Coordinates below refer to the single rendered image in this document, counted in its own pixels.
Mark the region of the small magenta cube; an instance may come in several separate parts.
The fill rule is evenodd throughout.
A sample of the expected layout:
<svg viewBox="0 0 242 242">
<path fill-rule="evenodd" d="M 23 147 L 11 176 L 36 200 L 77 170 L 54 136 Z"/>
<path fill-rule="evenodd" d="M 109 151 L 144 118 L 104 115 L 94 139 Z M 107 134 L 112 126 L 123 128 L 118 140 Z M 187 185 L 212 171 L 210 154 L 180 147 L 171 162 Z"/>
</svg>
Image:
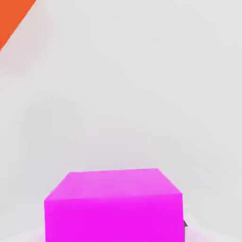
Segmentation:
<svg viewBox="0 0 242 242">
<path fill-rule="evenodd" d="M 45 242 L 185 242 L 182 193 L 155 168 L 68 173 L 44 220 Z"/>
</svg>

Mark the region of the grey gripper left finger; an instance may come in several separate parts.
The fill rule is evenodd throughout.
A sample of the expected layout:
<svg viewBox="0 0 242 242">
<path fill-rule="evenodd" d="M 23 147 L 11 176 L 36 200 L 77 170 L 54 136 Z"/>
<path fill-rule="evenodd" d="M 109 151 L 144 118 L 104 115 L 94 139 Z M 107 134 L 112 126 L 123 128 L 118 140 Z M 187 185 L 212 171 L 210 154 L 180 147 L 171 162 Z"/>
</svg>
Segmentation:
<svg viewBox="0 0 242 242">
<path fill-rule="evenodd" d="M 45 242 L 45 230 L 43 227 L 24 232 L 13 239 L 13 242 Z"/>
</svg>

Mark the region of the large orange box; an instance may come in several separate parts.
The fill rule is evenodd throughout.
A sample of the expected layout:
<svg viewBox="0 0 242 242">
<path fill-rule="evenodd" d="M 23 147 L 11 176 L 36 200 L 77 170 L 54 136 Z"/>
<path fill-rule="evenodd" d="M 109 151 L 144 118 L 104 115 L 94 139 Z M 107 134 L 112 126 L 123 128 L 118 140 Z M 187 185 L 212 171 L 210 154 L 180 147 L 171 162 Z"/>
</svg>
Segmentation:
<svg viewBox="0 0 242 242">
<path fill-rule="evenodd" d="M 0 51 L 36 0 L 0 0 Z"/>
</svg>

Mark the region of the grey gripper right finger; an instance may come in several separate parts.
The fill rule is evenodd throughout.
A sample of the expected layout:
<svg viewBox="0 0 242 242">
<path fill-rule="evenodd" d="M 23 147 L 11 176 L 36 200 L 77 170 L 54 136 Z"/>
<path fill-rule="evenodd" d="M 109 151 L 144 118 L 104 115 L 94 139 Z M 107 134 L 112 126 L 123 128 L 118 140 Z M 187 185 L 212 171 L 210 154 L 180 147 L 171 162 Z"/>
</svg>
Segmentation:
<svg viewBox="0 0 242 242">
<path fill-rule="evenodd" d="M 188 212 L 184 215 L 185 227 L 185 242 L 216 242 L 207 229 L 200 226 L 197 220 Z"/>
</svg>

